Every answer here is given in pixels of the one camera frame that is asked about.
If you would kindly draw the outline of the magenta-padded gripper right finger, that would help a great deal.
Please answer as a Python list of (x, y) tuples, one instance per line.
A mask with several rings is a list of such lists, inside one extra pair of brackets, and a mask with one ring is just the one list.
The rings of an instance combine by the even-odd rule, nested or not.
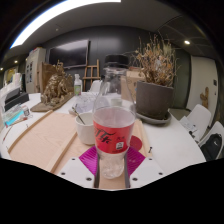
[(164, 171), (152, 157), (145, 157), (130, 147), (124, 157), (125, 186), (140, 188), (164, 176)]

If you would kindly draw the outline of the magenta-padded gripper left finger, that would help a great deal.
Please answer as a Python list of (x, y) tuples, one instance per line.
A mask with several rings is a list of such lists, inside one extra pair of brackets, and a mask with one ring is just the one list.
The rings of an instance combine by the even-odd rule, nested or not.
[(79, 157), (72, 157), (58, 176), (84, 188), (99, 187), (99, 163), (96, 147), (89, 148)]

